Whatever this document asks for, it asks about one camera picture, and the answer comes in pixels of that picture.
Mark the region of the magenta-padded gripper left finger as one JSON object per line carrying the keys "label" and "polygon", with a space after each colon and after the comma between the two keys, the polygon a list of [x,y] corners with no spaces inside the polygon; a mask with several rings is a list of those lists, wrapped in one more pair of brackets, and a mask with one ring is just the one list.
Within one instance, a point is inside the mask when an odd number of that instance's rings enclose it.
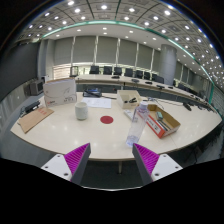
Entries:
{"label": "magenta-padded gripper left finger", "polygon": [[56,154],[42,169],[79,185],[90,154],[91,146],[87,143],[65,155]]}

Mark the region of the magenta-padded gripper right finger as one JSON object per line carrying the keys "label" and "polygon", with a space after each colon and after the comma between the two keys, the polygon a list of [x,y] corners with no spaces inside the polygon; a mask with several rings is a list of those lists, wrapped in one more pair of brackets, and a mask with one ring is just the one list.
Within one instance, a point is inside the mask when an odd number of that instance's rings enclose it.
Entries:
{"label": "magenta-padded gripper right finger", "polygon": [[144,185],[182,169],[168,154],[158,155],[136,143],[133,144],[132,153]]}

